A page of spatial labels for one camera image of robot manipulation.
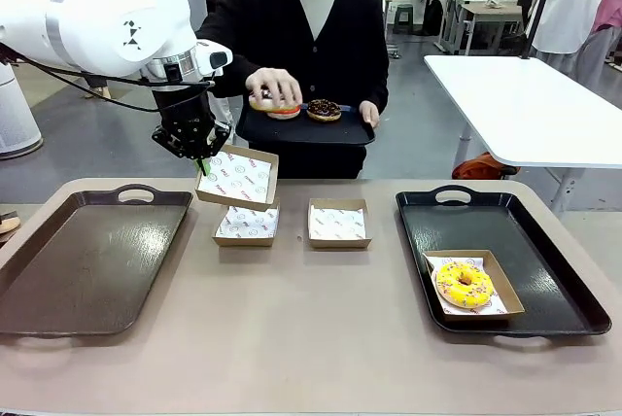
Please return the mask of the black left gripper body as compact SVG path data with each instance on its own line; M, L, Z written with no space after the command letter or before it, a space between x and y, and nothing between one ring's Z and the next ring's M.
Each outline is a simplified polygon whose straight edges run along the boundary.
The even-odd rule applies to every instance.
M215 122L204 87L154 90L160 125L176 136L195 136L202 141Z

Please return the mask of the white smiley print paper liner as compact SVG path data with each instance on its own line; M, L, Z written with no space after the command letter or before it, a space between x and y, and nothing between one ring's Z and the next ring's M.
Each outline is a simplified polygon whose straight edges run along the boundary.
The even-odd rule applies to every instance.
M264 212L245 208L229 207L216 229L216 236L229 239L267 239L277 230L279 209Z
M309 231L311 238L318 240L366 239L363 209L345 210L312 205Z
M216 196L264 203L267 200L271 163L253 157L219 152L210 158L198 189Z
M484 269L484 259L481 257L436 257L431 256L427 257L427 265L430 269L432 276L432 286L437 295L439 303L441 305L442 312L446 315L450 316L493 316L493 315L502 315L507 312L499 293L497 292L496 287L493 296L490 298L489 302L482 307L476 309L462 309L450 304L446 301L440 293L436 289L435 285L435 273L438 268L440 268L443 264L448 263L450 261L466 261L471 263L478 268Z

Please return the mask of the purple donut with white drizzle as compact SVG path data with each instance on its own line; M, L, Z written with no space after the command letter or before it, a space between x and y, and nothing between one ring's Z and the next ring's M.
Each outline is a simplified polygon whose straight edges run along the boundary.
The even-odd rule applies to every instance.
M251 92L248 101L254 110L261 112L275 113L283 108L281 101L275 100L273 94L264 88L260 91L260 98Z

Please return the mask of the kraft cardboard food box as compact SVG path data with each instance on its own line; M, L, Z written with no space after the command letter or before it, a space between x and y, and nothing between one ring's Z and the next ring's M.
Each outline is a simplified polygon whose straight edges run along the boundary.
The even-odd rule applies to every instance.
M271 247L272 246L276 233L272 238L267 238L267 239L244 239L244 238L229 239L229 238L217 237L216 229L218 228L221 221L223 220L223 217L225 216L227 209L229 207L234 207L234 206L227 206L224 209L222 215L220 216L220 220L218 221L214 229L213 240L216 242L217 245L219 245L220 247ZM266 210L272 209L272 208L278 208L279 214L280 214L280 202L278 199L276 199L275 202L271 204Z
M309 231L310 209L315 205L320 208L335 208L345 210L363 209L364 224L366 231L366 239L362 240L318 240L312 239ZM365 250L372 240L371 224L368 221L368 208L364 199L346 199L346 198L312 198L309 200L308 216L308 239L314 249L363 249Z
M505 314L493 316L450 316L443 312L441 317L450 322L483 322L483 321L500 321L510 317L523 314L525 308L515 293L501 265L491 251L488 250L442 250L442 251L425 251L424 258L436 257L481 257L484 259L484 269L493 279L494 286L500 295L500 298L507 310Z
M276 185L278 180L278 169L279 169L279 157L277 155L271 153L265 153L261 151L256 151L248 148L237 147L225 144L220 152L238 154L246 157L253 157L259 160L268 161L271 163L271 170L269 173L269 186L267 192L267 200L264 203L261 202L252 202L245 201L240 199L216 196L209 193L205 193L200 191L198 187L198 183L201 176L204 176L201 172L198 171L197 179L195 183L195 193L197 197L204 202L212 202L226 206L234 206L234 207L242 207L246 209L265 211L271 204L275 201L275 193L276 193Z

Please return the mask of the small black serving tray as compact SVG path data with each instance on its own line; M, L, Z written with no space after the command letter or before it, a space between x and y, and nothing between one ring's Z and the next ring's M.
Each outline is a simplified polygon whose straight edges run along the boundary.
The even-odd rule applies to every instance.
M305 106L296 117L282 121L245 106L235 132L253 143L366 146L375 140L373 128L363 121L357 109L349 106L341 106L341 117L329 122L313 120Z

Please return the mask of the chocolate donut with nut bits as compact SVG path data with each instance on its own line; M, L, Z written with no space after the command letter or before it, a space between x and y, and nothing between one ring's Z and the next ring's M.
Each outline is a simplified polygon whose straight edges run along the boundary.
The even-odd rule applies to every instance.
M315 121L331 122L341 118L341 108L334 102L315 99L307 104L307 115Z

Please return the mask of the yellow donut with sprinkles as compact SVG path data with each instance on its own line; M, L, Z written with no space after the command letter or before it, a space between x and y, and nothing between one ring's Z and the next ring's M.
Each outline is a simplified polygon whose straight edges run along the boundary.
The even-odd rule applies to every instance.
M435 285L450 304L462 309L485 306L495 292L490 276L466 261L450 261L435 273Z

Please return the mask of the person's left forearm black sleeve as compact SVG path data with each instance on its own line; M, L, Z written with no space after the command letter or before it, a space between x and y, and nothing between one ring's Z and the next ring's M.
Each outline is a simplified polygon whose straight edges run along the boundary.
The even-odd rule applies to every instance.
M376 106L382 114L388 105L389 58L386 46L380 45L370 51L363 79L363 100Z

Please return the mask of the red glazed donut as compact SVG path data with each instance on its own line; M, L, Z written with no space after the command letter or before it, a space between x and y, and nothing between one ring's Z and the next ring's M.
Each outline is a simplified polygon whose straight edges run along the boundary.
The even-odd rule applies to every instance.
M292 108L292 109L272 111L272 112L267 112L266 114L269 118L272 118L274 120L286 121L286 120L291 120L297 117L300 114L300 111L301 111L301 107L296 106L295 108Z

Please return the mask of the white cylindrical appliance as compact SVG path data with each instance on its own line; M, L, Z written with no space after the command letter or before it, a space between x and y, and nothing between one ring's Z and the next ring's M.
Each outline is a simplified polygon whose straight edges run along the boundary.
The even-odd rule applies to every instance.
M43 137L10 65L0 63L0 160L38 150Z

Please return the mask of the grey plastic stool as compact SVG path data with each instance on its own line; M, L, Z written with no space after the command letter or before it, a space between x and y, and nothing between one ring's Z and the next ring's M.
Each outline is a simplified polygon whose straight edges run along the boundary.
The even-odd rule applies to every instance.
M395 9L393 33L412 35L414 32L414 7L412 4L399 4Z

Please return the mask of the orange bag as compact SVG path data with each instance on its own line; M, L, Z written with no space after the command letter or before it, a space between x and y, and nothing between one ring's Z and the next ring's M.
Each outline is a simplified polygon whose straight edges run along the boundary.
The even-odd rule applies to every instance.
M520 167L497 161L489 152L464 161L452 172L453 180L504 180L519 173Z

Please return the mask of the grey garment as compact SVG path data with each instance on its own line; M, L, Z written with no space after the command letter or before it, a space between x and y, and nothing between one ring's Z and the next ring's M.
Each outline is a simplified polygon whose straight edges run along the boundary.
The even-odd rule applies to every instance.
M608 24L592 32L574 58L570 77L594 91L603 72L605 58L621 34L622 27Z

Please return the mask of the large brown handled tray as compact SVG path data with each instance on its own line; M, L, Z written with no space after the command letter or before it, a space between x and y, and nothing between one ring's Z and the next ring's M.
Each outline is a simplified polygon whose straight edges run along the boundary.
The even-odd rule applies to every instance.
M0 267L0 335L129 329L191 201L140 184L70 194Z

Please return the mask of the large black handled tray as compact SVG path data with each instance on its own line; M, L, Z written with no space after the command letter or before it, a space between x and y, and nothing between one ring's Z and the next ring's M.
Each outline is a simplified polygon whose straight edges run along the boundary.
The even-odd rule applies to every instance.
M515 338L601 335L611 320L518 196L448 185L396 195L432 320L446 331ZM442 309L426 251L488 250L525 310L512 319L452 319Z

